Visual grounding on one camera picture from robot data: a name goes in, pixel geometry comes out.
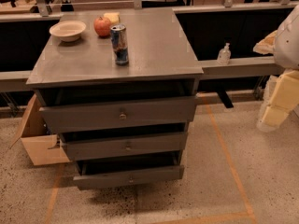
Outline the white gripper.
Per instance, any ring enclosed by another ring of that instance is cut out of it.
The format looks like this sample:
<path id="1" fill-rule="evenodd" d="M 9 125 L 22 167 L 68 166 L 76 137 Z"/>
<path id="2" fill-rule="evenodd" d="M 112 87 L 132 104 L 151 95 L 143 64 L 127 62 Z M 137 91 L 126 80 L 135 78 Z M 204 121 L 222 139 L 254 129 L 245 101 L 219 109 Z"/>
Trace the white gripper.
<path id="1" fill-rule="evenodd" d="M 262 55 L 273 54 L 276 35 L 276 31 L 267 35 L 254 46 L 253 51 Z M 257 128 L 265 133 L 278 129 L 289 116 L 287 112 L 291 112 L 299 105 L 298 70 L 287 70 L 278 77 L 274 91 L 270 95 L 269 105 L 261 107 L 256 124 Z"/>

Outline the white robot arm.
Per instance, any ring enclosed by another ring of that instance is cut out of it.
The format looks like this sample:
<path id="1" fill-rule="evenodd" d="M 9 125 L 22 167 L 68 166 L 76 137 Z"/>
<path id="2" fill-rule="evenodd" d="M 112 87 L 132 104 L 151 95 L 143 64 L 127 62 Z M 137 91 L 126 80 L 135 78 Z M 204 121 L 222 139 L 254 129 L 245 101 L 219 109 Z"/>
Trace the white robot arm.
<path id="1" fill-rule="evenodd" d="M 257 122 L 261 131 L 272 132 L 299 105 L 299 6 L 253 50 L 273 54 L 275 64 L 284 68 L 279 77 L 267 81 Z"/>

